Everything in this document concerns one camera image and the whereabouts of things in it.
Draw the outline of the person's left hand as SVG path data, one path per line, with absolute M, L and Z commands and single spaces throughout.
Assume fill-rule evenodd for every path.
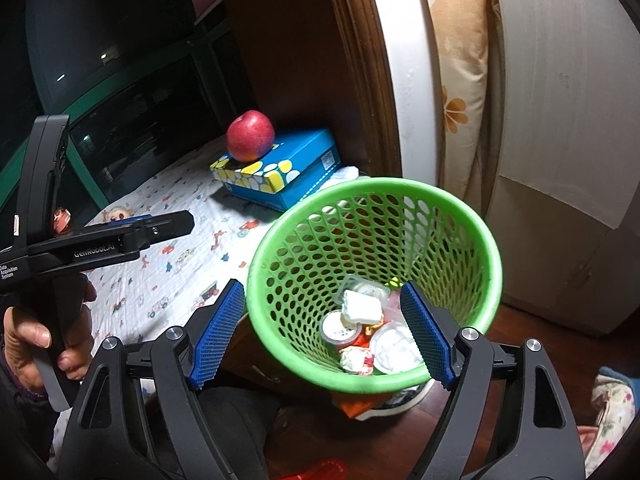
M 58 368 L 73 382 L 86 376 L 92 361 L 94 339 L 91 333 L 91 314 L 86 302 L 95 299 L 96 290 L 88 282 L 78 319 L 66 332 L 65 350 L 58 358 Z M 15 399 L 21 399 L 23 404 L 30 402 L 32 406 L 42 408 L 43 380 L 32 350 L 47 350 L 51 347 L 50 330 L 18 307 L 10 306 L 9 296 L 1 296 L 1 305 L 4 307 L 3 356 L 10 382 L 17 384 Z

